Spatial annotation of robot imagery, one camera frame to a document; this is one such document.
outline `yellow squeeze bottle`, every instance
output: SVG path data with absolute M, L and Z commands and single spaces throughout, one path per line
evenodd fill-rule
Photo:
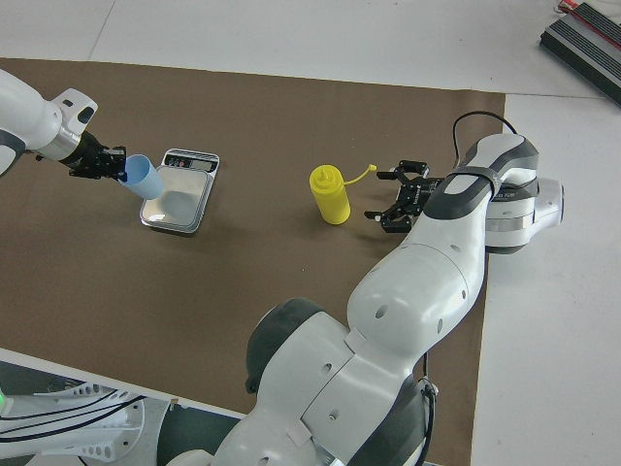
M 358 178 L 345 182 L 339 169 L 333 165 L 319 165 L 315 168 L 310 173 L 310 190 L 323 219 L 333 225 L 345 222 L 351 212 L 345 186 L 362 180 L 365 175 L 375 170 L 377 167 L 370 164 Z

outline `kitchen scale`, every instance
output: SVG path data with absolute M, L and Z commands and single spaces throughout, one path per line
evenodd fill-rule
M 145 200 L 141 222 L 153 228 L 194 233 L 203 219 L 219 164 L 214 153 L 167 150 L 162 164 L 155 168 L 164 191 L 156 199 Z

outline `brown table mat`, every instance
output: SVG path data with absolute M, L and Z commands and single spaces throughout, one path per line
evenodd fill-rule
M 396 182 L 350 186 L 351 218 L 335 227 L 319 216 L 311 170 L 331 163 L 351 179 L 368 163 L 414 159 L 443 176 L 453 120 L 505 103 L 470 90 L 110 63 L 0 67 L 47 99 L 68 87 L 92 97 L 88 130 L 102 144 L 154 164 L 168 148 L 222 160 L 203 224 L 186 238 L 141 225 L 141 199 L 116 183 L 25 155 L 0 179 L 0 347 L 240 412 L 254 404 L 245 345 L 259 318 L 306 296 L 345 322 L 354 286 L 403 239 L 363 217 L 390 205 Z M 462 148 L 499 130 L 470 118 Z M 429 459 L 447 466 L 470 462 L 482 298 L 431 351 L 441 396 Z

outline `screw hole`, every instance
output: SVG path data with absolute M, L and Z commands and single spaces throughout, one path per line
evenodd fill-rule
M 376 318 L 384 317 L 384 315 L 386 314 L 386 311 L 388 311 L 388 306 L 386 306 L 385 304 L 379 306 L 379 309 L 376 312 Z

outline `plastic cup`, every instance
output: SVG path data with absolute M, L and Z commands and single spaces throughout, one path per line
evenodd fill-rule
M 162 195 L 164 182 L 146 155 L 136 153 L 125 160 L 127 181 L 119 181 L 143 199 L 155 199 Z

